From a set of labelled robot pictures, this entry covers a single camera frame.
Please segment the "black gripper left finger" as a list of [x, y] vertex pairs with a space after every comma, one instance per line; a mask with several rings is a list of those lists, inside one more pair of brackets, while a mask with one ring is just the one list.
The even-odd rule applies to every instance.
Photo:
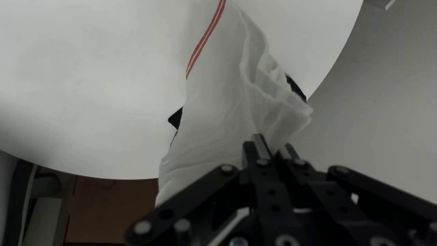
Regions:
[[292, 246], [292, 205], [262, 141], [139, 217], [125, 246]]

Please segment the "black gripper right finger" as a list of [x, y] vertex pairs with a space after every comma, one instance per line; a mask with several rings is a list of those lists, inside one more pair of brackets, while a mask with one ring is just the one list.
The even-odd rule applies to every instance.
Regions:
[[344, 166], [316, 171], [290, 144], [278, 155], [292, 204], [331, 246], [437, 246], [437, 205]]

